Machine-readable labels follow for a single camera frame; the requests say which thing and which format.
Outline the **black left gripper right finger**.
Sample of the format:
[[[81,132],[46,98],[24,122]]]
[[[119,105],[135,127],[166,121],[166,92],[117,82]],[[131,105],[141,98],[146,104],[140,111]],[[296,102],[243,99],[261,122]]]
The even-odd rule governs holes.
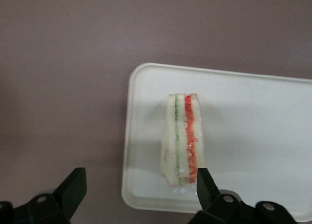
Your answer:
[[[245,204],[232,191],[220,191],[206,168],[197,171],[197,196],[202,210],[190,224],[295,224],[297,221],[282,205],[260,201]]]

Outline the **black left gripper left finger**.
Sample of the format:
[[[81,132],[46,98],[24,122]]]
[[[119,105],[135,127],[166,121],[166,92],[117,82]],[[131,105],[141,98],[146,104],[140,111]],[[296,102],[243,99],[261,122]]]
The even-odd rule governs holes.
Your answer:
[[[27,203],[13,207],[0,202],[2,224],[69,224],[87,193],[85,168],[75,168],[53,191],[41,193]]]

